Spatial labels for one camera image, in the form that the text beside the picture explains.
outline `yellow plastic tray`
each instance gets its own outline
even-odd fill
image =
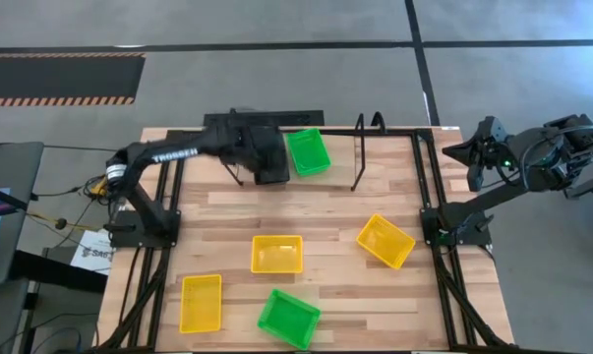
[[[197,333],[221,328],[221,275],[182,279],[180,332]]]
[[[399,269],[416,241],[381,215],[374,214],[357,236],[357,243],[389,267]]]
[[[299,273],[303,271],[303,238],[298,235],[253,237],[253,273]]]

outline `black metal frame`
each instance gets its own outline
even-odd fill
[[[423,208],[421,211],[425,210],[426,208],[432,207],[432,202],[430,199],[429,194],[429,187],[427,183],[427,176],[425,173],[425,168],[423,165],[423,157],[421,151],[421,141],[423,141],[427,146],[427,152],[430,159],[430,166],[432,168],[436,186],[436,192],[438,195],[438,201],[440,204],[446,203],[445,198],[445,188],[443,184],[443,179],[438,163],[438,158],[436,155],[436,147],[434,145],[434,136],[431,129],[397,129],[397,128],[387,128],[385,126],[385,121],[381,115],[381,113],[377,113],[371,122],[371,126],[379,126],[379,129],[364,129],[364,115],[361,114],[358,118],[357,124],[355,129],[324,129],[321,130],[323,135],[336,135],[336,136],[353,136],[353,137],[360,137],[362,142],[362,168],[356,178],[355,184],[351,188],[354,190],[355,187],[358,185],[359,180],[365,170],[366,162],[365,162],[365,137],[407,137],[410,139],[412,144],[412,149],[414,153],[414,160],[416,165],[417,177],[419,182],[419,189],[421,193],[421,197],[423,200]],[[297,132],[302,130],[302,128],[289,128],[283,127],[283,131],[285,132]],[[185,135],[193,135],[197,134],[194,131],[169,131],[167,137],[170,138],[172,135],[176,134],[185,134]],[[178,207],[180,192],[181,192],[181,185],[182,185],[182,178],[183,178],[183,169],[184,169],[184,160],[180,160],[176,162],[176,173],[173,180],[173,187],[171,193],[171,202],[169,209],[175,210]],[[169,169],[169,163],[164,163],[160,169],[160,175],[158,178],[158,186],[156,190],[156,200],[162,203],[163,196],[164,196],[164,189],[165,189],[165,180]],[[445,332],[447,336],[447,344],[449,350],[465,350],[468,352],[502,352],[502,353],[511,353],[511,352],[520,352],[524,353],[527,352],[523,349],[518,349],[513,345],[508,345],[502,340],[500,340],[491,330],[490,328],[482,321],[478,313],[475,311],[473,306],[469,303],[466,298],[466,290],[464,287],[464,279],[462,276],[462,269],[460,267],[460,260],[459,255],[457,253],[457,249],[454,246],[447,246],[448,247],[448,255],[450,261],[451,272],[449,272],[445,266],[445,262],[443,260],[443,254],[441,253],[441,246],[438,243],[432,243],[431,245],[433,260],[434,260],[434,267],[437,276],[437,284],[439,289],[439,296],[442,304],[443,310],[443,319],[445,323]],[[139,284],[139,292],[146,291],[148,285],[148,275],[151,272],[151,263],[153,257],[153,248],[147,248],[146,255],[144,257],[144,264],[142,266],[142,271],[140,275],[140,284]],[[164,262],[166,265],[165,271],[167,269],[168,261],[170,257],[170,248],[162,249],[161,253],[161,263]],[[130,331],[130,338],[128,341],[127,348],[119,348],[119,349],[103,349],[97,350],[97,352],[108,352],[110,350],[119,352],[143,352],[143,353],[150,353],[153,352],[155,348],[155,343],[158,336],[158,325],[160,322],[160,313],[162,310],[162,299],[164,295],[164,286],[165,286],[165,276],[162,276],[159,280],[159,283],[156,286],[156,290],[153,293],[153,303],[154,306],[152,308],[150,323],[149,323],[149,330],[148,330],[148,342],[146,346],[137,346],[138,342],[138,334],[139,334],[139,327],[140,327],[140,320],[141,317],[134,323],[131,331]],[[465,344],[459,344],[457,341],[457,337],[455,334],[455,325],[453,322],[453,314],[451,311],[451,304],[449,301],[448,293],[451,293],[453,298],[456,302],[460,305],[462,320],[464,323],[464,332],[466,337]],[[475,338],[475,331],[480,334],[482,339],[489,345],[488,347],[477,346],[477,340]],[[407,351],[387,351],[387,353],[406,353]],[[330,352],[330,353],[344,353],[344,351],[337,351],[337,352]],[[346,353],[367,353],[365,351],[355,351],[355,352],[346,352]]]

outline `green plastic tray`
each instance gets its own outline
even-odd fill
[[[306,350],[312,341],[321,311],[295,297],[274,289],[257,322],[259,328]]]
[[[321,173],[331,166],[325,142],[318,129],[288,134],[287,144],[299,175],[309,176]]]

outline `concrete floor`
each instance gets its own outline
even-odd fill
[[[593,38],[593,0],[415,0],[424,40]],[[0,0],[0,46],[283,40],[410,40],[403,1]],[[447,126],[465,138],[495,115],[512,133],[572,113],[593,118],[593,47],[426,50]],[[136,104],[0,108],[0,142],[118,148],[143,127],[198,126],[208,112],[323,109],[328,124],[380,110],[389,125],[427,125],[412,49],[150,53]],[[45,151],[35,190],[102,173],[105,152]],[[585,177],[593,176],[593,166]],[[75,219],[86,202],[34,210]],[[593,195],[527,195],[493,210],[498,273],[516,342],[593,353]],[[94,206],[85,223],[105,221]],[[28,223],[20,248],[59,240]]]

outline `wooden table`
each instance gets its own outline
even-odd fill
[[[145,129],[142,140],[161,139],[166,132]],[[433,128],[433,132],[447,199],[472,198],[466,168],[440,152],[461,142],[459,130]],[[182,226],[169,263],[157,351],[294,350],[257,328],[273,288],[322,310],[310,350],[447,349],[432,255],[422,241],[418,216],[422,199],[410,139],[366,138],[366,171],[357,190],[350,192],[350,184],[345,184],[346,180],[352,183],[355,165],[361,163],[359,139],[338,138],[344,141],[333,142],[338,146],[331,160],[346,163],[338,168],[344,168],[348,178],[335,176],[315,185],[290,182],[283,187],[239,187],[216,160],[187,160],[179,205]],[[431,179],[425,146],[422,151]],[[152,166],[142,179],[152,197],[157,177],[158,167]],[[432,201],[437,201],[433,179],[428,182]],[[401,270],[383,265],[355,242],[373,213],[382,214],[417,240]],[[302,235],[304,271],[252,274],[251,240],[263,234]],[[498,336],[512,342],[494,263],[478,247],[460,246],[457,250],[469,300]],[[126,249],[114,256],[99,315],[102,340],[117,326],[133,255],[134,250]],[[134,301],[140,268],[138,262],[126,309]],[[181,280],[210,273],[220,273],[223,279],[222,328],[181,334]],[[458,340],[463,343],[459,310],[452,298],[451,302]],[[148,304],[140,344],[145,343],[150,314]]]

